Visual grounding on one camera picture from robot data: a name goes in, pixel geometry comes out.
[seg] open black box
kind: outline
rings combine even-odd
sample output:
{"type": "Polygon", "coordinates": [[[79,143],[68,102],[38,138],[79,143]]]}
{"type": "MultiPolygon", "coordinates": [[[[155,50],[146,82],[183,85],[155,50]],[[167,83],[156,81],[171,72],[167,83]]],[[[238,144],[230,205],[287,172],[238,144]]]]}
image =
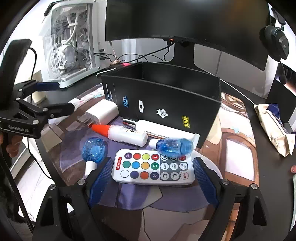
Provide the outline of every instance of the open black box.
{"type": "Polygon", "coordinates": [[[117,104],[120,116],[200,134],[198,148],[221,104],[220,79],[185,67],[141,62],[101,78],[105,98],[117,104]],[[157,114],[158,110],[167,116],[157,114]]]}

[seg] computer monitor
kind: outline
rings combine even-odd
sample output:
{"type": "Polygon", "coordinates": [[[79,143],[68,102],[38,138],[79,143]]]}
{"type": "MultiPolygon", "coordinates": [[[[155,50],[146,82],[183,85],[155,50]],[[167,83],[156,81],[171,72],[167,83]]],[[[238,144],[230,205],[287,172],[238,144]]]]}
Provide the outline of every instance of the computer monitor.
{"type": "Polygon", "coordinates": [[[108,0],[106,41],[173,38],[221,50],[264,70],[265,0],[108,0]]]}

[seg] yellow logo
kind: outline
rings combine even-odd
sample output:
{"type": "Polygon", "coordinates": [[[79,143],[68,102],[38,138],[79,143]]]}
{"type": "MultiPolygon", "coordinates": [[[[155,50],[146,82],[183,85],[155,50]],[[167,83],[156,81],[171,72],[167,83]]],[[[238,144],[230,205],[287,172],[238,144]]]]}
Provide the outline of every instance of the yellow logo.
{"type": "Polygon", "coordinates": [[[190,128],[189,117],[183,115],[182,119],[183,119],[183,125],[187,128],[190,128]]]}

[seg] desk surface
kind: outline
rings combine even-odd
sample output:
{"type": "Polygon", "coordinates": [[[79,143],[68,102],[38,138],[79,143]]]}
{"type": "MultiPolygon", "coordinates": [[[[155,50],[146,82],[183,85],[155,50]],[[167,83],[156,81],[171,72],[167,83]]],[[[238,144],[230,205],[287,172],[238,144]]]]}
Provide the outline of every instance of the desk surface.
{"type": "MultiPolygon", "coordinates": [[[[101,81],[93,74],[65,90],[48,91],[47,99],[41,105],[68,102],[79,94],[87,91],[101,81]]],[[[235,86],[256,104],[265,103],[265,99],[235,86]]],[[[233,88],[221,82],[223,92],[240,98],[247,109],[252,125],[258,156],[260,190],[269,211],[269,228],[265,237],[258,240],[283,240],[289,232],[293,212],[293,183],[290,167],[295,164],[296,152],[292,156],[283,157],[278,154],[262,129],[256,112],[245,97],[233,88]]],[[[65,185],[48,157],[41,139],[36,141],[44,163],[57,185],[65,185]]]]}

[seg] human hand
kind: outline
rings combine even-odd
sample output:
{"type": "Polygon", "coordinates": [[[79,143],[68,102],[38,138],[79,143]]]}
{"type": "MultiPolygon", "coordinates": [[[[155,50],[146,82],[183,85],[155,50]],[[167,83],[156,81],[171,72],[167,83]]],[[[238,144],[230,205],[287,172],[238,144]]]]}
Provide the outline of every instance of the human hand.
{"type": "MultiPolygon", "coordinates": [[[[17,156],[21,141],[22,141],[21,136],[13,136],[13,138],[11,139],[11,143],[7,145],[6,151],[11,158],[17,156]]],[[[3,143],[3,133],[0,133],[0,145],[2,145],[2,143],[3,143]]]]}

